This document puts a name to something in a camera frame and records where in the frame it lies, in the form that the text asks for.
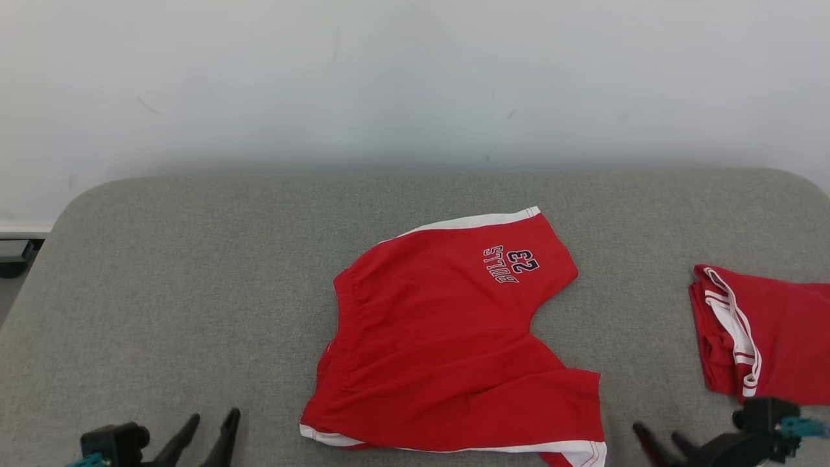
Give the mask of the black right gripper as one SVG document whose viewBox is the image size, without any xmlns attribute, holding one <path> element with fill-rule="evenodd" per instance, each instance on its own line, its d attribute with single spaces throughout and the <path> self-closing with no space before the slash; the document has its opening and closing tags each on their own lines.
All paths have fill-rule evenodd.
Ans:
<svg viewBox="0 0 830 467">
<path fill-rule="evenodd" d="M 644 423 L 633 423 L 632 431 L 652 466 L 678 466 L 677 457 Z M 746 431 L 723 433 L 703 444 L 673 431 L 672 442 L 687 466 L 760 466 L 780 456 L 785 444 L 779 435 Z"/>
</svg>

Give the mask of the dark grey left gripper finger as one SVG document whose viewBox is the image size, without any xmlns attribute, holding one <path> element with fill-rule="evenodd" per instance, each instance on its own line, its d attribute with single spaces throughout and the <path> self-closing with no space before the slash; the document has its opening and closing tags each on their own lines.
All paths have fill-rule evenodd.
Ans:
<svg viewBox="0 0 830 467">
<path fill-rule="evenodd" d="M 190 445 L 200 423 L 200 415 L 192 414 L 184 426 L 166 443 L 153 459 L 153 466 L 177 466 L 184 449 Z"/>
<path fill-rule="evenodd" d="M 229 467 L 236 446 L 237 432 L 241 421 L 240 408 L 232 408 L 219 428 L 219 437 L 213 445 L 202 467 Z"/>
</svg>

